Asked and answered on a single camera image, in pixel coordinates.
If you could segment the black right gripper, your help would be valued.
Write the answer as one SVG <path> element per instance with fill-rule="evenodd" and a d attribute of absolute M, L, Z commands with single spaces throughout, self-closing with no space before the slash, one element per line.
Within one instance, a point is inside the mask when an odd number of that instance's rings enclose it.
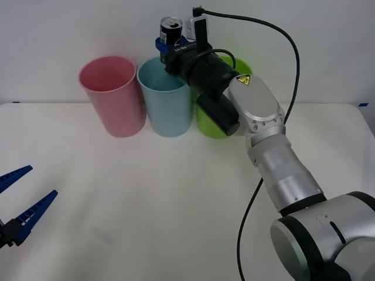
<path fill-rule="evenodd" d="M 189 42 L 184 35 L 177 41 L 175 38 L 169 40 L 167 37 L 158 37 L 155 40 L 155 47 L 159 51 L 160 59 L 165 59 L 165 71 L 179 78 L 188 78 L 188 72 L 197 60 L 196 56 L 212 49 L 209 43 L 207 47 L 199 51 L 197 43 Z"/>

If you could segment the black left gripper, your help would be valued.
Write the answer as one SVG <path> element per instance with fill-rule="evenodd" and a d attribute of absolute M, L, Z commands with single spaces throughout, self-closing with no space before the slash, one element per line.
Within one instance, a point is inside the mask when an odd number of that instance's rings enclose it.
<path fill-rule="evenodd" d="M 32 169 L 33 167 L 28 165 L 1 176 L 0 193 L 4 192 Z M 28 208 L 16 218 L 11 219 L 6 224 L 0 220 L 0 248 L 5 245 L 21 245 L 57 195 L 58 192 L 53 190 L 36 204 Z"/>

